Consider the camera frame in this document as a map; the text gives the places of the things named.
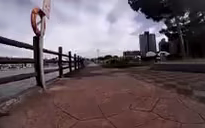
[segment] cloud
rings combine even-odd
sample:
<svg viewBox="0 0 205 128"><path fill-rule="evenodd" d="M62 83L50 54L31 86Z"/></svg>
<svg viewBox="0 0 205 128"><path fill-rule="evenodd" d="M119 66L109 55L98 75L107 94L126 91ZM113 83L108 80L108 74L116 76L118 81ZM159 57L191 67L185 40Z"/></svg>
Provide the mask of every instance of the cloud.
<svg viewBox="0 0 205 128"><path fill-rule="evenodd" d="M55 51L62 46L64 52L71 50L86 57L97 56L97 49L101 55L122 55L123 50L139 50L138 35L143 31L158 34L163 27L163 23L133 12L127 0L52 2L44 47ZM30 12L41 4L42 0L0 0L0 35L32 44ZM32 53L25 50L0 45L0 56L3 55L32 57Z"/></svg>

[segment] skyscraper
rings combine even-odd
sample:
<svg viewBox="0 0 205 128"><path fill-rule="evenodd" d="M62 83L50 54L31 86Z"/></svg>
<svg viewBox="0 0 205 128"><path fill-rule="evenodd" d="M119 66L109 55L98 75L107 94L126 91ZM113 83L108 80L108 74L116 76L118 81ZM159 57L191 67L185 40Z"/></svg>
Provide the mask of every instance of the skyscraper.
<svg viewBox="0 0 205 128"><path fill-rule="evenodd" d="M146 57L147 52L156 53L156 35L145 32L139 36L141 56Z"/></svg>

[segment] stone pavement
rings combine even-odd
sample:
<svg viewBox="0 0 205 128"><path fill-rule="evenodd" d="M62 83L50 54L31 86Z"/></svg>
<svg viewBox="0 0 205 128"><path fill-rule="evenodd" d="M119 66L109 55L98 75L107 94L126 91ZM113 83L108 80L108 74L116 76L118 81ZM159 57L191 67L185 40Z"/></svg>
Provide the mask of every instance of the stone pavement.
<svg viewBox="0 0 205 128"><path fill-rule="evenodd" d="M56 81L46 93L27 98L10 116L0 118L0 124L2 128L205 128L201 102L205 98L194 96L194 89L203 91L205 84L197 86L197 78L205 79L205 74L88 67Z"/></svg>

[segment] railing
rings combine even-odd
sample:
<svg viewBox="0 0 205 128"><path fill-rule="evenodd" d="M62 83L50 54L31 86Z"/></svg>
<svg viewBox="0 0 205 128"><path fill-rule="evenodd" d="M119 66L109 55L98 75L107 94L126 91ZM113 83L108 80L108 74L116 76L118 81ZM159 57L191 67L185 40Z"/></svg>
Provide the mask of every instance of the railing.
<svg viewBox="0 0 205 128"><path fill-rule="evenodd" d="M40 68L39 68L39 63L40 60L39 58L39 40L37 39L38 37L34 37L33 39L33 45L27 44L27 43L23 43L23 42L19 42L19 41L15 41L15 40L11 40L11 39L7 39L4 37L0 36L0 44L4 44L4 45L8 45L8 46L13 46L13 47L17 47L17 48L24 48L27 50L32 50L34 52L34 58L6 58L6 57L0 57L0 64L34 64L34 68L35 68L35 72L32 73L26 73L26 74L19 74L19 75L13 75L13 76L8 76L8 77L3 77L0 78L0 84L6 84L9 82L15 82L15 81L20 81L20 80L24 80L24 79L29 79L31 77L36 77L36 81L37 81L37 85L40 87L42 86L42 78L41 78L41 74L40 74ZM64 69L69 69L70 72L73 72L74 70L78 70L80 68L84 67L84 59L81 58L80 56L77 56L76 54L74 54L74 56L72 56L72 53L69 51L68 55L63 54L63 50L62 47L58 48L58 52L55 51L51 51L48 49L43 49L44 53L47 54L52 54L52 55L56 55L58 56L58 60L44 60L44 63L57 63L58 64L58 68L57 69L47 69L44 70L44 74L48 74L48 73L53 73L53 72L59 72L59 77L63 77L63 70Z"/></svg>

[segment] building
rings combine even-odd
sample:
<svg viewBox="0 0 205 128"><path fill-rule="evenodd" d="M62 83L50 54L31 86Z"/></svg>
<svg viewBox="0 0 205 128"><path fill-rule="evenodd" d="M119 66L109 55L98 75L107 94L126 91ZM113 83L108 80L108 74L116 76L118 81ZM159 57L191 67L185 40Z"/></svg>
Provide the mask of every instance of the building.
<svg viewBox="0 0 205 128"><path fill-rule="evenodd" d="M126 58L137 58L141 55L140 51L125 51L123 52L123 57Z"/></svg>
<svg viewBox="0 0 205 128"><path fill-rule="evenodd" d="M145 32L139 36L141 56L146 57L147 52L157 52L156 49L156 35Z"/></svg>
<svg viewBox="0 0 205 128"><path fill-rule="evenodd" d="M159 43L159 50L165 51L165 52L170 52L170 43L166 42L165 39L162 39Z"/></svg>

